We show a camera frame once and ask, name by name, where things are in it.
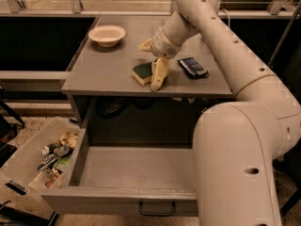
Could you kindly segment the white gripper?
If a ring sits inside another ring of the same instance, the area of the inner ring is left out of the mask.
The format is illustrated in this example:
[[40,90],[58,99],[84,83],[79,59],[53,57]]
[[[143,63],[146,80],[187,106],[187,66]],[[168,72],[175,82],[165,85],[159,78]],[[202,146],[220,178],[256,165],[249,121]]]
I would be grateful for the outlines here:
[[138,46],[140,51],[150,52],[159,57],[151,63],[151,81],[150,88],[153,91],[158,90],[169,76],[168,59],[175,57],[181,50],[181,46],[174,44],[160,27],[153,35],[152,39],[148,39]]

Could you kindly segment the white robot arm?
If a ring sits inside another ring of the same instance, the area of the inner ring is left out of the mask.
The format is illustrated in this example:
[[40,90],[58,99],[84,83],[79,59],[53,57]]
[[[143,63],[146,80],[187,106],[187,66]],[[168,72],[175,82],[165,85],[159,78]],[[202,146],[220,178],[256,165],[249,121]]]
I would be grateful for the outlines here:
[[157,58],[151,86],[161,87],[169,60],[199,33],[234,95],[207,109],[195,127],[200,226],[282,226],[272,161],[300,138],[300,104],[217,10],[216,0],[176,0],[171,17],[140,46]]

